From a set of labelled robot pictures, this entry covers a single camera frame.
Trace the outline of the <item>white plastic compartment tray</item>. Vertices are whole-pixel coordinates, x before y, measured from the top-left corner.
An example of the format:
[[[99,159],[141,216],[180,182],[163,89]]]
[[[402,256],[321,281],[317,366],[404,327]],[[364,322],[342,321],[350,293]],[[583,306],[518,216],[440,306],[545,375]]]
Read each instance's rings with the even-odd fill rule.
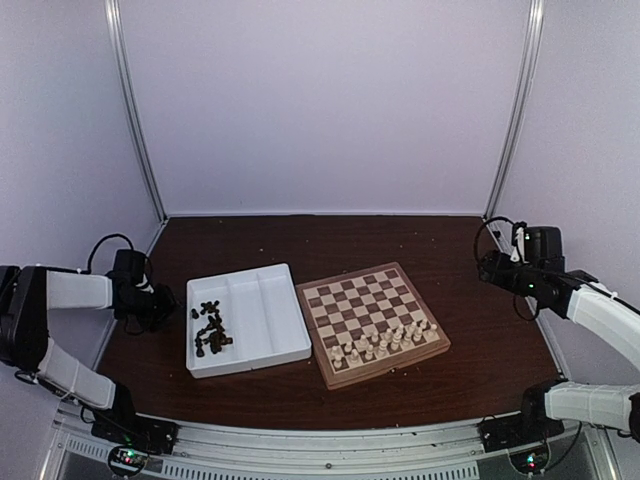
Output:
[[[212,353],[197,333],[208,324],[201,311],[217,303],[232,342]],[[199,313],[194,318],[192,312]],[[186,283],[186,368],[196,378],[258,370],[306,360],[312,345],[286,263],[191,279]]]

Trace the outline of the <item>wooden chess board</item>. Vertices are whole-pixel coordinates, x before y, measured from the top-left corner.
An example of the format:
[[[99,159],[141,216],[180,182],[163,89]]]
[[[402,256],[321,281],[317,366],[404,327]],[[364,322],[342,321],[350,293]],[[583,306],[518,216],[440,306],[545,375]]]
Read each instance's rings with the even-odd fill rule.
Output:
[[[370,380],[393,370],[441,355],[451,347],[451,341],[435,316],[422,299],[409,277],[397,262],[341,274],[296,286],[296,293],[309,331],[314,357],[319,365],[325,385],[337,390]],[[414,331],[428,320],[438,326],[433,337],[423,333],[424,341],[408,348],[400,342],[393,352],[388,342],[388,355],[377,355],[378,344],[371,343],[377,332],[385,340],[388,328],[396,332],[398,325]],[[374,347],[373,359],[364,361],[364,350],[356,346],[365,335],[368,345]],[[339,345],[344,355],[343,368],[335,371],[331,348]],[[348,364],[349,353],[357,349],[361,362]]]

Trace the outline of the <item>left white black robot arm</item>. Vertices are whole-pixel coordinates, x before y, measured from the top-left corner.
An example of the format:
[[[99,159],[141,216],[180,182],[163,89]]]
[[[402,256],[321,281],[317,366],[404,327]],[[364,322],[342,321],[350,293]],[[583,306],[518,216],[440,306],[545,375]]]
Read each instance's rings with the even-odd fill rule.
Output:
[[[157,331],[177,306],[171,289],[151,280],[147,256],[135,249],[116,252],[111,269],[31,265],[1,268],[1,361],[55,393],[95,411],[123,444],[144,433],[131,393],[97,373],[86,359],[86,340],[97,346],[97,323],[135,321],[137,334]]]

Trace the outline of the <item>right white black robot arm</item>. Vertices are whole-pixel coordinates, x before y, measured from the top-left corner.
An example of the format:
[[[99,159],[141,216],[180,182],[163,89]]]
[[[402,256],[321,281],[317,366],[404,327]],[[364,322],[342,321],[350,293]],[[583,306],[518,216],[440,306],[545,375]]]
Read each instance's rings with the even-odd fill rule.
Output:
[[[631,366],[639,365],[639,310],[584,270],[566,268],[556,226],[511,225],[511,250],[473,250],[481,281],[531,299],[536,313],[559,319],[597,337]],[[522,396],[512,430],[519,440],[541,440],[564,421],[605,427],[639,438],[639,387],[586,384],[569,378],[541,382]]]

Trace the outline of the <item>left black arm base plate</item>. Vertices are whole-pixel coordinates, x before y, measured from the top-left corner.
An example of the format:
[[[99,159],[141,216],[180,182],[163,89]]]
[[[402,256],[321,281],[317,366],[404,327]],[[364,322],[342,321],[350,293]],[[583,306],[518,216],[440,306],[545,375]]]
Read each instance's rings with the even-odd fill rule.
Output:
[[[104,419],[96,419],[91,427],[91,434],[152,455],[169,455],[173,452],[178,430],[178,425],[174,422],[137,416],[134,426],[128,429]]]

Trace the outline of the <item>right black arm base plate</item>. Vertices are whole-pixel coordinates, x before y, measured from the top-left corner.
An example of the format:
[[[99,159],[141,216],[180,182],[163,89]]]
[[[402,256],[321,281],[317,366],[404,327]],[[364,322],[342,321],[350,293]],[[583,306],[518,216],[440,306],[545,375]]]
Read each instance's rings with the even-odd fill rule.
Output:
[[[542,442],[564,432],[560,420],[532,421],[521,413],[485,419],[478,424],[486,453]]]

